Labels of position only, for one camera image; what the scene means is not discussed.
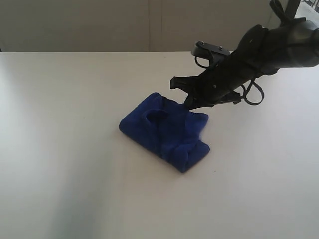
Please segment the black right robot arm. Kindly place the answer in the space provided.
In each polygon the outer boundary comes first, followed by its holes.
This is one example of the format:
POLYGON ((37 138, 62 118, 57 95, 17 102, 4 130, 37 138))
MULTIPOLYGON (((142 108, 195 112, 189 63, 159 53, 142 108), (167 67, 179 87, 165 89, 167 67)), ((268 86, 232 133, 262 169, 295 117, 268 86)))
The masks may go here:
POLYGON ((233 52, 221 46, 198 41, 191 52, 195 60, 209 61, 197 76, 173 77, 171 89, 188 95, 184 105, 192 110, 217 104, 249 101, 247 94, 261 76, 271 76, 282 68, 314 67, 319 63, 319 28, 310 20, 296 18, 276 29, 255 25, 233 52))

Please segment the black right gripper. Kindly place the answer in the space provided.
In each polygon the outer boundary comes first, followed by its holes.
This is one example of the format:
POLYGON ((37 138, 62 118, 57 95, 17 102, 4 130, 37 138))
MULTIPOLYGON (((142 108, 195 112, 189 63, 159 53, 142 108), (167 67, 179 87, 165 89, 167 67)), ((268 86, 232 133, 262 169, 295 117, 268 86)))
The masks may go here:
POLYGON ((174 76, 169 87, 188 93, 183 104, 193 110, 247 100, 247 91, 254 85, 256 77, 257 68, 239 59, 235 53, 198 76, 174 76))

